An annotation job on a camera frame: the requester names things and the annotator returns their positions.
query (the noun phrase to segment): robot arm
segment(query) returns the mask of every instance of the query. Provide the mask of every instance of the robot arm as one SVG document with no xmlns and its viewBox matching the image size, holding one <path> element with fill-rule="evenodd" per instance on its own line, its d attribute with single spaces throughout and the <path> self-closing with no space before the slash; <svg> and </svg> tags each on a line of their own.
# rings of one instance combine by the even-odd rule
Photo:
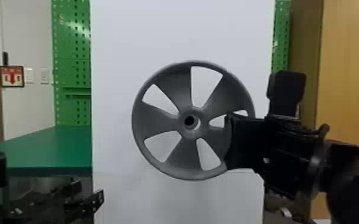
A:
<svg viewBox="0 0 359 224">
<path fill-rule="evenodd" d="M 302 196 L 310 201 L 319 191 L 326 192 L 334 220 L 357 223 L 359 146 L 326 140 L 328 125 L 309 130 L 294 118 L 304 82 L 303 74 L 274 74 L 267 94 L 270 112 L 264 119 L 227 115 L 232 139 L 225 163 L 229 170 L 253 169 L 266 189 L 290 200 Z"/>
</svg>

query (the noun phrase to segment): white wall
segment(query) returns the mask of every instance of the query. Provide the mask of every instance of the white wall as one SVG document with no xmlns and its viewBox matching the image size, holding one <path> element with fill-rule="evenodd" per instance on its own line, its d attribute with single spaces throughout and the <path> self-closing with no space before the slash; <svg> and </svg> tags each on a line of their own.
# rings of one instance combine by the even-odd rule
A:
<svg viewBox="0 0 359 224">
<path fill-rule="evenodd" d="M 97 223 L 260 223 L 263 183 L 250 172 L 202 182 L 148 164 L 131 131 L 143 83 L 171 63 L 206 60 L 234 73 L 266 114 L 274 0 L 91 1 L 94 189 Z"/>
<path fill-rule="evenodd" d="M 52 70 L 50 0 L 0 0 L 0 52 L 10 65 L 33 69 L 35 83 L 2 90 L 4 138 L 54 126 L 52 84 L 40 84 L 41 69 Z"/>
</svg>

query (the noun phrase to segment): cabinet door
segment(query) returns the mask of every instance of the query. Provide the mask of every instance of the cabinet door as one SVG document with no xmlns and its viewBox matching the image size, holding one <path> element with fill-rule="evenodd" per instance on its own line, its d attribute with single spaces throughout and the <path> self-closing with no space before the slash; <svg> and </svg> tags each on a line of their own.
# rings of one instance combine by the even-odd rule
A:
<svg viewBox="0 0 359 224">
<path fill-rule="evenodd" d="M 324 2 L 317 126 L 359 145 L 359 1 Z"/>
</svg>

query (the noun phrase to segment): wheel spoke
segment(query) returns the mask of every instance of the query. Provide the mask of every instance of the wheel spoke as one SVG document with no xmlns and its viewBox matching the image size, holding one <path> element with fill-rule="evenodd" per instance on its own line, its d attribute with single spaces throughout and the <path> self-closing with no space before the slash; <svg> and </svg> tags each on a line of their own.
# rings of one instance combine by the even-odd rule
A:
<svg viewBox="0 0 359 224">
<path fill-rule="evenodd" d="M 230 147 L 230 127 L 210 127 L 203 139 L 209 144 L 217 157 L 222 160 Z"/>
<path fill-rule="evenodd" d="M 245 108 L 245 102 L 242 101 L 252 102 L 252 100 L 250 97 L 249 99 L 240 99 L 244 96 L 245 92 L 241 86 L 229 82 L 223 77 L 203 106 L 203 110 L 209 120 L 239 110 L 253 112 L 252 103 Z"/>
<path fill-rule="evenodd" d="M 192 105 L 191 67 L 181 67 L 161 76 L 155 83 L 179 111 Z"/>
<path fill-rule="evenodd" d="M 133 125 L 137 124 L 134 131 L 143 140 L 160 133 L 175 130 L 175 116 L 155 106 L 141 102 L 134 107 Z"/>
<path fill-rule="evenodd" d="M 202 170 L 196 141 L 182 138 L 165 163 L 190 170 Z"/>
</svg>

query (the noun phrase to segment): green table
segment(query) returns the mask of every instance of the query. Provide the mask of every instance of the green table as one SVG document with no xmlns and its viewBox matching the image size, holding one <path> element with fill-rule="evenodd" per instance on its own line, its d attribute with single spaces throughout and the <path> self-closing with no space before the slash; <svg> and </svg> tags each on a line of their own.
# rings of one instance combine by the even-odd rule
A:
<svg viewBox="0 0 359 224">
<path fill-rule="evenodd" d="M 90 126 L 58 126 L 0 143 L 9 176 L 91 176 Z"/>
</svg>

